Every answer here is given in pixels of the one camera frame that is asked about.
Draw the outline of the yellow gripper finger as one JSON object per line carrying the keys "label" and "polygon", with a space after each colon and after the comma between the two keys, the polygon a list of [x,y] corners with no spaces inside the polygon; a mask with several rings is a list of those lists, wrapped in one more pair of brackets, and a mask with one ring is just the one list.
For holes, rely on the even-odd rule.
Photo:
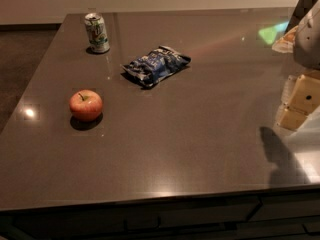
{"label": "yellow gripper finger", "polygon": [[320,72],[308,71],[286,80],[276,123],[287,130],[296,131],[320,106]]}

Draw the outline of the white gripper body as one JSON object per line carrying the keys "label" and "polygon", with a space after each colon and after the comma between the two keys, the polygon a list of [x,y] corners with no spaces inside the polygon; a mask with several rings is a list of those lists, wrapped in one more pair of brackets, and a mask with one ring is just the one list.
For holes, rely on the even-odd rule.
{"label": "white gripper body", "polygon": [[320,0],[299,22],[293,54],[298,64],[310,69],[320,69]]}

